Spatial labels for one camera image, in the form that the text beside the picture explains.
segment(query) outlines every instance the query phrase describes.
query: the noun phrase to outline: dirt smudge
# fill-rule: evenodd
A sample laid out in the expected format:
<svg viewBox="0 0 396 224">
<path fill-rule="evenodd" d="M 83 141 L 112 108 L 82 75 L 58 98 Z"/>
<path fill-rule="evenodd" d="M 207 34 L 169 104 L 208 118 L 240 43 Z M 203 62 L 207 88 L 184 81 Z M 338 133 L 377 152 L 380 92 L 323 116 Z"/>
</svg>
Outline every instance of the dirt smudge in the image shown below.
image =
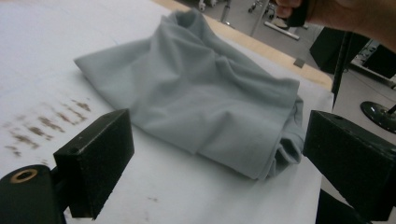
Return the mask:
<svg viewBox="0 0 396 224">
<path fill-rule="evenodd" d="M 45 117 L 38 117 L 38 120 L 40 120 L 40 122 L 41 122 L 44 126 L 49 127 L 49 128 L 51 128 L 52 130 L 55 130 L 55 131 L 59 131 L 59 132 L 61 132 L 61 133 L 64 133 L 64 130 L 63 130 L 61 127 L 59 127 L 58 125 L 52 123 L 52 121 L 50 121 L 49 119 L 47 119 L 47 118 L 45 118 Z"/>
<path fill-rule="evenodd" d="M 3 124 L 3 128 L 9 128 L 9 127 L 11 127 L 11 122 L 7 122 L 7 123 L 5 123 L 5 124 Z"/>
<path fill-rule="evenodd" d="M 76 125 L 75 122 L 72 122 L 72 121 L 71 121 L 65 114 L 63 114 L 63 113 L 57 112 L 57 113 L 56 113 L 56 116 L 58 116 L 59 118 L 61 118 L 64 122 L 71 123 L 72 125 Z"/>
<path fill-rule="evenodd" d="M 26 116 L 24 116 L 24 115 L 17 116 L 17 120 L 19 120 L 19 121 L 22 121 L 25 119 L 26 119 Z"/>
<path fill-rule="evenodd" d="M 42 136 L 45 137 L 46 140 L 51 140 L 53 137 L 51 135 L 48 135 L 46 133 L 44 133 L 43 131 L 41 131 L 41 129 L 37 128 L 37 127 L 26 127 L 30 132 L 38 135 L 38 136 Z"/>
<path fill-rule="evenodd" d="M 12 147 L 12 146 L 6 146 L 6 148 L 8 148 L 9 150 L 12 151 L 12 153 L 14 153 L 14 155 L 16 157 L 20 157 L 21 153 L 18 151 L 18 149 L 16 147 Z"/>
<path fill-rule="evenodd" d="M 28 136 L 26 135 L 21 135 L 21 134 L 17 134 L 14 132 L 10 132 L 12 134 L 12 136 L 17 139 L 18 142 L 24 143 L 26 145 L 31 146 L 33 149 L 36 149 L 39 147 L 39 144 L 37 144 L 36 142 L 32 141 Z"/>
<path fill-rule="evenodd" d="M 72 107 L 70 107 L 69 105 L 64 105 L 69 111 L 71 111 L 73 114 L 75 114 L 78 118 L 79 118 L 79 122 L 82 122 L 84 120 L 86 120 L 87 118 L 85 118 L 81 113 L 77 112 L 76 110 L 74 110 Z"/>
<path fill-rule="evenodd" d="M 149 199 L 150 201 L 153 201 L 153 202 L 155 202 L 155 203 L 157 203 L 157 202 L 158 202 L 158 199 L 157 199 L 157 198 L 150 198 L 150 197 L 148 197 L 148 199 Z"/>
<path fill-rule="evenodd" d="M 78 101 L 75 101 L 75 100 L 73 100 L 73 102 L 76 103 L 76 105 L 78 105 L 79 107 L 85 109 L 86 111 L 91 112 L 91 109 L 90 109 L 90 107 L 87 104 L 81 103 L 81 102 L 78 102 Z"/>
</svg>

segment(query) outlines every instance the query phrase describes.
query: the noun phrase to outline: hand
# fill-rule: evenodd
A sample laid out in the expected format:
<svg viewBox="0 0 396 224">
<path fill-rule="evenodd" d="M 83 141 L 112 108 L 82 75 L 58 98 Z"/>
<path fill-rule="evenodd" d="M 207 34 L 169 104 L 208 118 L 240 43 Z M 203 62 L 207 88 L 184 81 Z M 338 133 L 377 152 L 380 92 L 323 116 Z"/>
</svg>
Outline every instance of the hand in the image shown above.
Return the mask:
<svg viewBox="0 0 396 224">
<path fill-rule="evenodd" d="M 309 1 L 306 20 L 316 24 L 341 29 L 357 31 L 364 27 L 371 17 L 378 15 L 372 10 L 373 5 L 382 0 L 305 0 Z M 292 9 L 298 7 L 302 0 L 276 0 L 279 7 L 276 13 L 287 18 Z"/>
</svg>

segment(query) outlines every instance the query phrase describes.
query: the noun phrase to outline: black clamp jaw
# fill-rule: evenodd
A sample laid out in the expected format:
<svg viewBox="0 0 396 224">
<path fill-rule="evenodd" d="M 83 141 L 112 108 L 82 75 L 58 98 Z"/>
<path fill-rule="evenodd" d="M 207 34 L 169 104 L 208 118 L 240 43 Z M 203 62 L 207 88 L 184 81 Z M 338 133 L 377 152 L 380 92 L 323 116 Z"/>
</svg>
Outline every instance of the black clamp jaw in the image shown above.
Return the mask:
<svg viewBox="0 0 396 224">
<path fill-rule="evenodd" d="M 366 220 L 396 206 L 396 146 L 340 116 L 311 111 L 304 155 Z"/>
<path fill-rule="evenodd" d="M 30 165 L 0 180 L 3 224 L 64 224 L 73 217 L 96 219 L 134 155 L 128 110 L 103 115 L 53 156 L 57 166 Z"/>
</svg>

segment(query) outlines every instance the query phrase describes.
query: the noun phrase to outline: gray fabric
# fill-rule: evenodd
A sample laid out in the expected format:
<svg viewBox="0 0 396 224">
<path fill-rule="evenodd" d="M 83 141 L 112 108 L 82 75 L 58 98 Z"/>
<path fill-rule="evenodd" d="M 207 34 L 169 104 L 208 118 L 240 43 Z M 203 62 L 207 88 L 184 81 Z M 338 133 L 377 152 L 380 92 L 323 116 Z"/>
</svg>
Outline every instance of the gray fabric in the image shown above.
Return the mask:
<svg viewBox="0 0 396 224">
<path fill-rule="evenodd" d="M 190 153 L 250 178 L 301 159 L 299 82 L 270 76 L 196 10 L 174 12 L 151 38 L 76 64 L 115 108 L 130 109 L 134 125 Z"/>
</svg>

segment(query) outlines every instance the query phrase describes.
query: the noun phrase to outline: white table surface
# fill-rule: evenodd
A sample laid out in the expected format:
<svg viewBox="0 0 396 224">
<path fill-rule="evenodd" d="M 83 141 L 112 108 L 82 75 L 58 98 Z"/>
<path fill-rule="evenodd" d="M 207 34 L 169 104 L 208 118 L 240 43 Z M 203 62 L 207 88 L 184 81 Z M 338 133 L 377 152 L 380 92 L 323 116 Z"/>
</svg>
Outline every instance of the white table surface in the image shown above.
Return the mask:
<svg viewBox="0 0 396 224">
<path fill-rule="evenodd" d="M 52 153 L 112 111 L 75 66 L 78 56 L 152 35 L 170 11 L 148 0 L 0 2 L 0 176 Z M 309 111 L 332 95 L 239 47 L 275 77 L 301 80 Z M 133 127 L 135 154 L 94 223 L 315 223 L 321 175 L 307 159 L 251 180 Z M 68 223 L 92 223 L 72 219 Z"/>
</svg>

